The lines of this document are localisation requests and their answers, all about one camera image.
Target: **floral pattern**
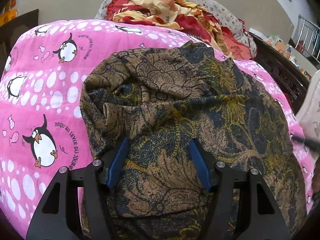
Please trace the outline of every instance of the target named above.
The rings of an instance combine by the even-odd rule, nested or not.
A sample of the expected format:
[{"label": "floral pattern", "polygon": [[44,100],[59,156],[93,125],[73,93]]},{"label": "floral pattern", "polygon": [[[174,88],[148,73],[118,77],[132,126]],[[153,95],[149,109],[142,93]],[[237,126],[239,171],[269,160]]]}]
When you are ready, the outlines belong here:
[{"label": "floral pattern", "polygon": [[[107,6],[112,0],[104,0],[101,4],[95,19],[106,19],[106,11]],[[225,7],[221,4],[217,3],[214,0],[186,0],[192,1],[197,4],[201,4],[204,8],[206,8],[210,13],[214,14],[214,16],[219,21],[221,26],[227,27],[231,30],[234,35],[234,38],[243,43],[244,45],[250,47],[250,52],[252,57],[257,55],[257,46],[253,41],[253,38],[244,34],[243,26],[241,22]]]},{"label": "floral pattern", "polygon": [[[303,174],[280,105],[233,60],[217,60],[205,44],[112,54],[84,81],[80,108],[94,158],[119,136],[130,139],[118,184],[107,197],[122,239],[197,238],[212,194],[189,156],[194,137],[231,167],[256,167],[291,234],[303,224]],[[235,201],[229,234],[236,209]],[[88,234],[85,210],[82,225]]]}]

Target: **crumpled blanket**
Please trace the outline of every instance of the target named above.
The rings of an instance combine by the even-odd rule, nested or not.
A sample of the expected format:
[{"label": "crumpled blanket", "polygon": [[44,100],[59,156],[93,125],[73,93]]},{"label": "crumpled blanket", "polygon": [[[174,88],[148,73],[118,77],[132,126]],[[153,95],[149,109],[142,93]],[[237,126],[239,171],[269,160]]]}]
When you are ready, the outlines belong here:
[{"label": "crumpled blanket", "polygon": [[[303,224],[303,175],[280,105],[205,44],[112,54],[84,81],[80,108],[93,158],[121,135],[130,139],[118,184],[107,197],[122,239],[198,236],[212,194],[190,159],[192,138],[231,167],[257,168],[290,233]],[[228,234],[236,225],[238,197],[235,190]],[[89,233],[84,208],[81,218]]]},{"label": "crumpled blanket", "polygon": [[217,19],[201,5],[185,0],[113,0],[107,19],[117,23],[143,24],[196,30],[213,48],[232,57]]}]

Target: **blue gripper pad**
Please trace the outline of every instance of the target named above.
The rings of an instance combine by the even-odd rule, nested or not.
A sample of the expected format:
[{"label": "blue gripper pad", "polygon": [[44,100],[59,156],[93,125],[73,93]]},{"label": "blue gripper pad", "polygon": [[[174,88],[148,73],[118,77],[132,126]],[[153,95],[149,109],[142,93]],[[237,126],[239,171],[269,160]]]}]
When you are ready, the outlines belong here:
[{"label": "blue gripper pad", "polygon": [[212,185],[210,182],[210,172],[202,158],[202,155],[198,147],[196,146],[193,140],[191,140],[189,143],[189,149],[190,149],[190,156],[193,161],[193,164],[196,167],[196,171],[200,179],[200,182],[207,191],[210,191],[212,188]]},{"label": "blue gripper pad", "polygon": [[107,187],[109,189],[112,189],[118,182],[128,149],[129,139],[125,137],[109,168],[109,177],[107,181]]}]

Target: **pink bedsheet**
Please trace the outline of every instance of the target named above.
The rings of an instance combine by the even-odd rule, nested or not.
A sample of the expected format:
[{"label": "pink bedsheet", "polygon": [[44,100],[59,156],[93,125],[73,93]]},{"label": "pink bedsheet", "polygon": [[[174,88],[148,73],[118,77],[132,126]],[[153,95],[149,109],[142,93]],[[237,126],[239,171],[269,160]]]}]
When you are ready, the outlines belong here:
[{"label": "pink bedsheet", "polygon": [[[57,21],[20,36],[0,81],[0,208],[23,237],[56,171],[61,166],[82,168],[92,161],[79,108],[81,86],[90,72],[114,52],[173,48],[189,40],[179,31],[104,20]],[[220,52],[215,55],[224,60]],[[271,76],[254,61],[235,63],[264,84],[281,104],[290,132],[303,136]],[[305,170],[308,200],[311,157],[301,146],[293,147]]]}]

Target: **penguin beak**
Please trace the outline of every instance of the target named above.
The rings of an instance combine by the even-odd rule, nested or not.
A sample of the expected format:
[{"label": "penguin beak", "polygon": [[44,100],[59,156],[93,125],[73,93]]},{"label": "penguin beak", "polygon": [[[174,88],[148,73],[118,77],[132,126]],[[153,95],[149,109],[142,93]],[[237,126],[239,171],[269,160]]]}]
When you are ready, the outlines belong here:
[{"label": "penguin beak", "polygon": [[35,137],[35,140],[37,143],[39,143],[39,140],[42,140],[41,136],[40,136],[40,133],[38,133]]}]

